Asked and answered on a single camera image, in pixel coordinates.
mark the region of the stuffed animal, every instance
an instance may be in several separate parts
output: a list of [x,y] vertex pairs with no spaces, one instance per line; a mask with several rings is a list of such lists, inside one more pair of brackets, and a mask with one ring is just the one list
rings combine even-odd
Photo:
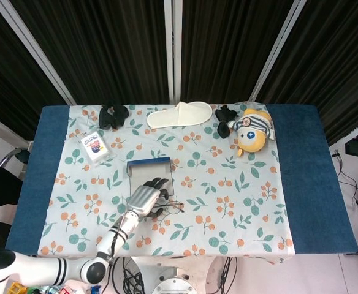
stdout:
[[227,105],[216,110],[216,117],[220,121],[217,128],[220,137],[228,137],[229,128],[237,131],[238,156],[241,156],[243,151],[257,152],[262,149],[268,138],[275,139],[272,118],[267,112],[247,108],[240,119],[235,120],[236,116],[236,112],[229,110]]

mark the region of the robot finger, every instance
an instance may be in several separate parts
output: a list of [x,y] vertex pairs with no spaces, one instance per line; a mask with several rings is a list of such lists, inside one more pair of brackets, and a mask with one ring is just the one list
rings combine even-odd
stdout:
[[162,185],[164,185],[166,182],[168,182],[168,179],[161,179],[156,185],[154,185],[154,188],[160,190]]
[[166,200],[168,200],[168,191],[167,191],[167,189],[161,189],[160,190],[159,198],[160,197],[164,197]]
[[158,181],[160,181],[160,180],[161,180],[161,178],[154,178],[154,179],[152,180],[151,187],[155,187],[156,183],[157,183]]
[[144,186],[147,187],[154,187],[154,185],[160,180],[161,178],[155,178],[152,181],[147,181],[145,184],[143,184]]

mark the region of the black wire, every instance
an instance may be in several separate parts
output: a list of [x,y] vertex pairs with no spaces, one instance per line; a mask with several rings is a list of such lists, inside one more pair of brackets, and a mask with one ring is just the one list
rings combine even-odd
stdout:
[[104,293],[105,289],[107,289],[108,284],[110,283],[110,276],[111,276],[112,265],[111,265],[111,264],[109,264],[109,265],[108,265],[108,268],[109,268],[109,270],[108,270],[108,279],[107,279],[107,283],[106,283],[106,285],[105,285],[105,287],[104,287],[103,291],[101,292],[101,294],[103,294],[103,293]]
[[353,200],[355,199],[355,203],[356,203],[357,209],[358,209],[358,199],[356,198],[356,192],[358,191],[357,183],[356,183],[356,181],[355,181],[354,178],[348,176],[346,173],[343,172],[343,159],[341,158],[340,155],[337,155],[337,160],[338,160],[339,169],[340,169],[340,171],[338,172],[337,178],[339,177],[339,175],[343,175],[343,176],[345,176],[346,178],[349,178],[349,179],[351,179],[352,181],[354,181],[355,185],[352,185],[352,184],[350,184],[350,183],[343,182],[343,181],[338,181],[338,182],[339,182],[339,183],[342,183],[342,184],[345,184],[345,185],[350,185],[350,186],[352,186],[352,187],[355,188],[355,193],[354,193],[353,196],[352,196],[352,203],[353,203]]
[[229,285],[229,288],[228,288],[228,290],[227,290],[227,294],[228,294],[230,288],[232,287],[232,284],[234,283],[234,280],[235,280],[237,271],[238,271],[238,258],[235,257],[235,273],[234,273],[234,277],[232,278],[232,281],[231,281],[231,283],[230,283],[230,285]]
[[338,160],[338,165],[339,165],[339,169],[340,171],[338,172],[338,175],[337,175],[337,178],[339,177],[339,175],[345,175],[345,177],[351,179],[354,181],[355,185],[352,185],[350,183],[346,183],[346,182],[343,182],[343,181],[340,181],[338,180],[338,182],[342,183],[342,184],[346,184],[346,185],[350,185],[352,187],[355,187],[355,192],[353,193],[353,196],[352,196],[352,203],[353,203],[353,200],[355,199],[355,202],[357,204],[357,209],[358,209],[358,199],[356,198],[356,192],[358,191],[358,187],[357,187],[357,183],[355,181],[354,178],[348,176],[346,173],[343,172],[343,159],[341,158],[340,154],[337,155],[337,160]]
[[227,292],[225,292],[225,284],[227,281],[227,277],[229,274],[229,268],[230,268],[230,263],[232,261],[232,257],[228,257],[226,259],[226,262],[223,266],[223,271],[221,272],[221,276],[220,276],[220,286],[218,287],[218,289],[216,291],[214,291],[213,293],[208,293],[208,294],[216,294],[220,291],[220,294],[228,294],[230,288],[232,287],[232,284],[234,283],[235,277],[236,277],[236,273],[238,270],[238,259],[237,257],[235,257],[235,273],[234,273],[234,277],[232,278],[232,281],[229,285],[229,288],[227,290]]
[[[113,270],[111,273],[112,277],[112,285],[114,290],[119,293],[115,280],[114,280],[114,270],[116,267],[116,263],[118,262],[119,258],[117,258],[113,264]],[[142,280],[141,272],[138,273],[131,273],[127,268],[127,264],[124,264],[124,257],[122,257],[122,268],[123,268],[123,292],[125,294],[145,294],[145,288]]]
[[115,285],[115,279],[113,278],[113,274],[115,272],[115,267],[116,267],[116,263],[118,262],[119,260],[119,257],[117,257],[115,259],[115,262],[113,263],[113,266],[112,266],[112,272],[111,272],[111,280],[112,280],[112,286],[113,286],[113,289],[115,290],[115,292],[119,293],[118,289],[116,288],[116,285]]

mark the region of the white floor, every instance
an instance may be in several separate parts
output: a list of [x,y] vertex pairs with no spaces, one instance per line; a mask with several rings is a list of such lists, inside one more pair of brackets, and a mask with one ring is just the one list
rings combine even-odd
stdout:
[[[0,160],[13,149],[0,139]],[[358,183],[358,157],[345,155],[344,150],[339,150],[343,159],[344,172],[352,176]],[[17,162],[7,166],[15,175],[21,171],[22,166]],[[358,210],[352,204],[354,188],[340,184],[345,205],[352,228],[358,243]],[[0,209],[0,219],[11,223],[15,208]],[[207,277],[207,293],[217,289],[219,271],[222,268],[223,259],[217,258]],[[227,283],[232,279],[234,263],[231,265]],[[121,283],[121,273],[115,274],[115,280]],[[87,287],[78,283],[71,283],[74,287],[86,290]],[[104,293],[113,293],[109,287]],[[238,260],[238,272],[230,293],[326,293],[326,294],[358,294],[358,256],[345,256],[343,254],[326,255],[296,255],[282,265],[270,265],[262,260],[240,258]]]

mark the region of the toy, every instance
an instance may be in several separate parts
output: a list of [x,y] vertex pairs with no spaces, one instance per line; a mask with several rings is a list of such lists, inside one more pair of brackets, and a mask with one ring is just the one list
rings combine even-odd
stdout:
[[101,286],[92,286],[91,287],[91,294],[100,294],[100,287]]
[[14,282],[7,290],[7,294],[26,294],[27,288],[18,282]]
[[220,137],[228,137],[229,128],[237,131],[238,156],[241,156],[243,151],[257,152],[262,149],[268,138],[275,139],[272,117],[267,112],[247,108],[240,119],[235,120],[236,116],[236,112],[229,110],[227,105],[216,110],[216,117],[220,121],[217,128]]
[[73,290],[70,289],[68,286],[64,286],[60,291],[59,294],[74,294]]

